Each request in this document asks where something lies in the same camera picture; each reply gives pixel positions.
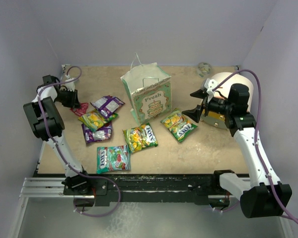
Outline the small red snack packet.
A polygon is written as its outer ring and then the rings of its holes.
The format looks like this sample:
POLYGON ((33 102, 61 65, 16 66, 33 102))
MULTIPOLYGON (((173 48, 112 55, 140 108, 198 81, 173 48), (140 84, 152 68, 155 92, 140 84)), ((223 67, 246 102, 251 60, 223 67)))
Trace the small red snack packet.
POLYGON ((80 103, 80 108, 72 108, 70 111, 72 111, 76 116, 80 117, 83 116, 89 107, 89 103, 80 103))

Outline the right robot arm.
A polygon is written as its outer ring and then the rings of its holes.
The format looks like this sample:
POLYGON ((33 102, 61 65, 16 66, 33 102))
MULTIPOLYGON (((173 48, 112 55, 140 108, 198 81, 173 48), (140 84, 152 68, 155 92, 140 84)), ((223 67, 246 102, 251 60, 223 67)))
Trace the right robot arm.
POLYGON ((214 96, 217 86, 215 80, 207 79, 201 89, 191 93, 192 97, 202 99, 201 104, 183 114, 194 121, 209 112, 223 115, 227 129, 240 147, 250 181, 244 181, 231 171, 218 172, 218 178, 211 181, 211 189, 216 194, 231 193, 247 218, 281 216, 292 190, 288 184, 281 183, 262 148, 256 120, 248 111, 249 88, 235 83, 228 97, 217 98, 214 96))

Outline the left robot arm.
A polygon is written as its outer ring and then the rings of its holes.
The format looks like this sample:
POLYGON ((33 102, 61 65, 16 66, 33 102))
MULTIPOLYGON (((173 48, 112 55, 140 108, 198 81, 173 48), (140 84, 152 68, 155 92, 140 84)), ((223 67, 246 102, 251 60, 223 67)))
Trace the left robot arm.
POLYGON ((64 107, 79 109, 77 90, 73 83, 67 83, 61 89, 60 80, 51 75, 43 76, 43 84, 37 87, 37 95, 30 103, 23 105, 23 110, 33 134, 52 148, 65 170, 62 184, 66 191, 86 195, 92 190, 88 173, 75 158, 64 136, 65 124, 55 106, 60 102, 64 107))

